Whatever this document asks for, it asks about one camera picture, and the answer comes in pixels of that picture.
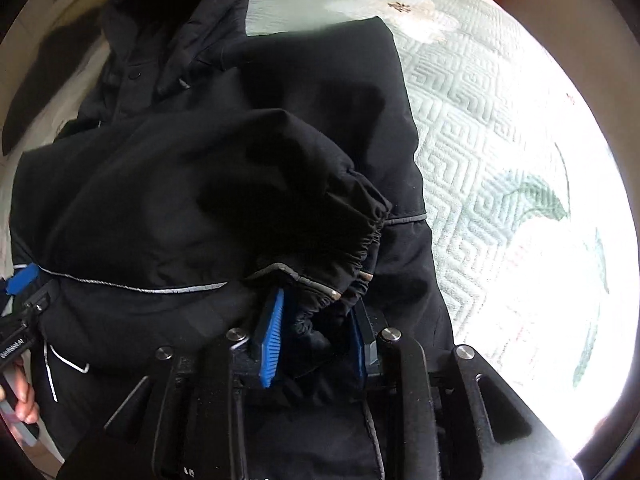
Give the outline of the person's left hand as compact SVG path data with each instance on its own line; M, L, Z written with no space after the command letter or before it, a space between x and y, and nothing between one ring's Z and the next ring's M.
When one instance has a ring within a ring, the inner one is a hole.
M39 419L39 406L35 401L35 390L27 379L24 362L18 358L14 363L15 392L17 402L14 408L16 417L25 424L35 424Z

